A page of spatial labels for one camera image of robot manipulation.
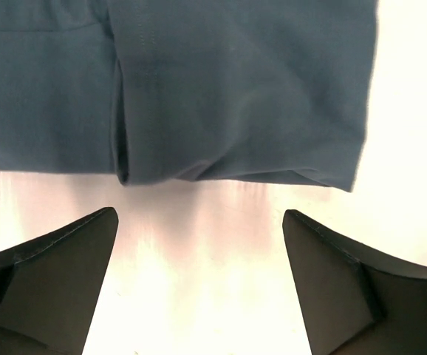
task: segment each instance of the white floor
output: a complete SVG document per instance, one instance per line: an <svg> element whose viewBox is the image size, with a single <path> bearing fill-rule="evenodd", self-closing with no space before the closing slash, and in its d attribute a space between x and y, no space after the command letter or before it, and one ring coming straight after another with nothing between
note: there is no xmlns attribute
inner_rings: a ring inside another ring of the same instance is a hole
<svg viewBox="0 0 427 355"><path fill-rule="evenodd" d="M103 206L120 229L84 355L307 355L286 209L427 265L427 1L381 0L355 190L236 182L124 189L0 173L0 250Z"/></svg>

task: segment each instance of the reflective floor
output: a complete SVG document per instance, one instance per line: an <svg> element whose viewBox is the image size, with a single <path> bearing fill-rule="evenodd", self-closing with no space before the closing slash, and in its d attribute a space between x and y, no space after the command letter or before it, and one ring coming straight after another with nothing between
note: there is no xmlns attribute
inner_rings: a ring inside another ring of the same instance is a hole
<svg viewBox="0 0 427 355"><path fill-rule="evenodd" d="M355 190L237 182L126 189L0 172L0 250L103 206L120 228L84 355L307 355L281 220L299 209L427 265L427 1L387 0Z"/></svg>

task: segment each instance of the white background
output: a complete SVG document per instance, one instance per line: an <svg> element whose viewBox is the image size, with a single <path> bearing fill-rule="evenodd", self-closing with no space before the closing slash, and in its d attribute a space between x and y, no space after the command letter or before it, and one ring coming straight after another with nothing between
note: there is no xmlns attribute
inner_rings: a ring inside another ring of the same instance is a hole
<svg viewBox="0 0 427 355"><path fill-rule="evenodd" d="M0 173L0 251L104 206L120 228L84 355L310 354L281 220L299 209L427 265L427 0L381 0L355 190L237 182L126 189Z"/></svg>

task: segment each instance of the blue trousers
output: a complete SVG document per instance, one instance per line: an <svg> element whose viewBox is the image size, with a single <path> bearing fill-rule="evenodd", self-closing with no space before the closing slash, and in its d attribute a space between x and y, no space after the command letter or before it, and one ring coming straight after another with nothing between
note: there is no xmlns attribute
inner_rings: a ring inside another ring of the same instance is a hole
<svg viewBox="0 0 427 355"><path fill-rule="evenodd" d="M0 0L0 170L349 191L375 0Z"/></svg>

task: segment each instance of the blue fabric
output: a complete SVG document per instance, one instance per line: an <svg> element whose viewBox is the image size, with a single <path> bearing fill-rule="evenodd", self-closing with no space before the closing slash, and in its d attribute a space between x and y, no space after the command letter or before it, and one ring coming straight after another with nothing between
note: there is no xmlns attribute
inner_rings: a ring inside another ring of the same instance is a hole
<svg viewBox="0 0 427 355"><path fill-rule="evenodd" d="M374 0L0 0L0 170L352 188Z"/></svg>

